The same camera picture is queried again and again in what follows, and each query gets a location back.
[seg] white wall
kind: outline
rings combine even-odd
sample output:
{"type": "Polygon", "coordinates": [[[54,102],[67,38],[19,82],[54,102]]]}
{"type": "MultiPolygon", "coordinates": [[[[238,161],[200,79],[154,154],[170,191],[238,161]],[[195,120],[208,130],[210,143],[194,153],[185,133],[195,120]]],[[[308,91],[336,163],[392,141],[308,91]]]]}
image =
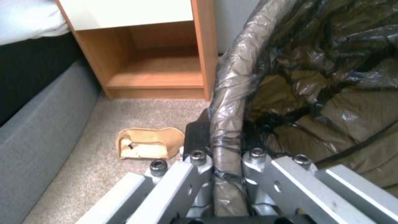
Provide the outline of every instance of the white wall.
{"type": "Polygon", "coordinates": [[[219,53],[230,47],[259,0],[216,0],[219,53]]]}

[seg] bolt head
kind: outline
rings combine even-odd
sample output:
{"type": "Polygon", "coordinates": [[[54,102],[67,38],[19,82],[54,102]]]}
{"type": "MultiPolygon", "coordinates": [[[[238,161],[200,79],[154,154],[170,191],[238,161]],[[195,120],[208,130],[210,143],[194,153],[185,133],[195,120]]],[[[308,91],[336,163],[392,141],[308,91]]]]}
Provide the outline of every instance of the bolt head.
{"type": "Polygon", "coordinates": [[[263,158],[266,155],[265,150],[262,148],[253,148],[250,150],[250,158],[252,159],[263,158]]]}
{"type": "Polygon", "coordinates": [[[206,153],[203,150],[193,150],[189,155],[191,163],[195,166],[200,166],[206,163],[206,153]]]}
{"type": "Polygon", "coordinates": [[[307,170],[310,168],[311,163],[312,163],[312,160],[303,154],[295,155],[293,157],[293,161],[307,170]]]}
{"type": "Polygon", "coordinates": [[[149,169],[154,177],[161,177],[167,171],[167,162],[164,159],[156,159],[151,162],[149,169]]]}

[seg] clear plastic sheet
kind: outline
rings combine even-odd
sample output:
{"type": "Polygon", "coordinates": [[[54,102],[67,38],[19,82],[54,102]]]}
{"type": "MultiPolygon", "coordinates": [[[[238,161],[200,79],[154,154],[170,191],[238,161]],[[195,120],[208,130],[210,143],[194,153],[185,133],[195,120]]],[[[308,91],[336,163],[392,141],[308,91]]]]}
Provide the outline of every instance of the clear plastic sheet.
{"type": "MultiPolygon", "coordinates": [[[[293,10],[296,2],[300,1],[260,1],[219,62],[210,105],[210,135],[214,166],[221,172],[242,177],[240,137],[246,98],[257,89],[261,79],[254,69],[276,26],[293,10]]],[[[213,193],[217,216],[248,215],[241,183],[216,176],[213,193]]]]}
{"type": "Polygon", "coordinates": [[[216,215],[248,214],[244,115],[275,152],[343,163],[398,192],[397,47],[397,0],[261,0],[218,65],[210,107],[216,215]]]}

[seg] beige carpet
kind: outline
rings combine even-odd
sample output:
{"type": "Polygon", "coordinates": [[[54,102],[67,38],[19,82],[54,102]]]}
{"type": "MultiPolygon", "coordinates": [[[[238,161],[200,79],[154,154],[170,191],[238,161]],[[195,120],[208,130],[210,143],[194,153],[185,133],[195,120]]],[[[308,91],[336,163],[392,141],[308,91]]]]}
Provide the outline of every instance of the beige carpet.
{"type": "Polygon", "coordinates": [[[23,223],[75,223],[125,173],[143,174],[151,162],[119,160],[117,132],[131,127],[185,132],[207,106],[204,100],[108,100],[102,94],[70,157],[23,223]]]}

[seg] bedside table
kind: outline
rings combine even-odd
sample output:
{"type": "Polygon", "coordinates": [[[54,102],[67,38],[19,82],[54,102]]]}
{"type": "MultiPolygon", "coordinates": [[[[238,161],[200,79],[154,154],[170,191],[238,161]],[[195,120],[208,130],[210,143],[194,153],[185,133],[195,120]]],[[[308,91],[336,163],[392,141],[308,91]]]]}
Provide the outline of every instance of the bedside table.
{"type": "Polygon", "coordinates": [[[109,98],[205,98],[218,52],[214,0],[57,0],[109,98]]]}

